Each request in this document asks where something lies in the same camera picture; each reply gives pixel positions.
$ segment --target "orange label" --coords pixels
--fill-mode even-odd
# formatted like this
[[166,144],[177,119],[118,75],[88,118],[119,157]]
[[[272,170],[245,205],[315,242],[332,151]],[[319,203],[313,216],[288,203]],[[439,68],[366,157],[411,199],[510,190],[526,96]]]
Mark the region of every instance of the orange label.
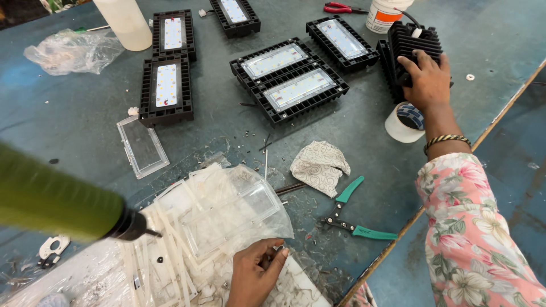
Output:
[[400,20],[401,18],[402,18],[402,13],[391,15],[391,14],[385,14],[379,10],[377,11],[377,15],[376,15],[377,20],[384,21],[384,22],[394,22],[394,21]]

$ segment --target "blue floor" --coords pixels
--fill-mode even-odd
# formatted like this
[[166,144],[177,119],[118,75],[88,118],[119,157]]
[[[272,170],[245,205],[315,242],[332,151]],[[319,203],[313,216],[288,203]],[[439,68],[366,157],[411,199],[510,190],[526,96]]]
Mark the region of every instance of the blue floor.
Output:
[[[546,69],[534,82],[546,83]],[[530,84],[474,152],[500,213],[538,280],[546,285],[546,85]],[[379,307],[434,306],[424,243],[425,215],[368,278]]]

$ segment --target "red-handled pliers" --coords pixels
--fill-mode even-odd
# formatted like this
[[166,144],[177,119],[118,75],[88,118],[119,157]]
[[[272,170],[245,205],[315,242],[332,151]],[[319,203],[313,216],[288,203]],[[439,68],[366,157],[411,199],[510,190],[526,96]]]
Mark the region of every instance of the red-handled pliers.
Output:
[[353,8],[348,5],[337,3],[337,2],[328,2],[324,5],[324,11],[329,13],[356,13],[356,14],[368,14],[369,11],[359,9],[359,8]]

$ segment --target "white plastic bottle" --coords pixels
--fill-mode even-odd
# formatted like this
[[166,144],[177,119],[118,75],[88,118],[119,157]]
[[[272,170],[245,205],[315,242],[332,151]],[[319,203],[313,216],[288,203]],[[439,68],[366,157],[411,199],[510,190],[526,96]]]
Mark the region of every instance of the white plastic bottle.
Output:
[[366,27],[372,32],[385,34],[402,13],[394,8],[405,11],[414,0],[373,0],[370,13],[366,20]]
[[120,43],[140,51],[152,45],[152,32],[135,0],[93,0]]

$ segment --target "wire cutter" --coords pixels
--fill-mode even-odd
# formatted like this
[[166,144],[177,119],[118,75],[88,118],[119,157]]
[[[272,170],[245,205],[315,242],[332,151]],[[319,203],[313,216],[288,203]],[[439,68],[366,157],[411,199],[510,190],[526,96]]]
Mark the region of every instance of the wire cutter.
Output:
[[359,8],[353,8],[348,5],[337,3],[337,2],[328,2],[324,5],[324,11],[329,13],[356,13],[356,14],[368,14],[369,11],[359,9]]
[[346,229],[352,232],[353,235],[359,235],[361,237],[378,240],[396,240],[398,238],[398,235],[395,233],[373,231],[362,226],[351,225],[345,221],[338,219],[339,215],[341,214],[341,209],[343,209],[343,207],[347,204],[349,197],[351,196],[353,191],[362,183],[362,181],[364,181],[364,177],[358,177],[355,181],[351,182],[351,184],[347,188],[345,188],[345,190],[343,190],[339,197],[336,198],[336,208],[334,208],[334,211],[332,211],[332,213],[330,213],[330,215],[326,217],[326,223],[332,226]]

